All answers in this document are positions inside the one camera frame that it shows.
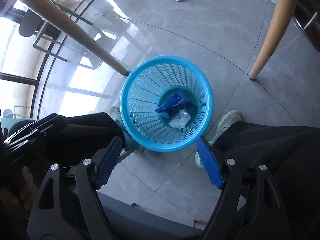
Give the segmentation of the person's left hand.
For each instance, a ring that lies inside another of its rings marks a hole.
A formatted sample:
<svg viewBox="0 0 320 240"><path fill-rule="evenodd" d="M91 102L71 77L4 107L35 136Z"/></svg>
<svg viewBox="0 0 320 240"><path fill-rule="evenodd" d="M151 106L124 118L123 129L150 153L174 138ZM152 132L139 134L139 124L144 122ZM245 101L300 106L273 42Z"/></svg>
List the person's left hand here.
<svg viewBox="0 0 320 240"><path fill-rule="evenodd" d="M10 211L31 211L36 195L37 186L26 166L1 186L1 203Z"/></svg>

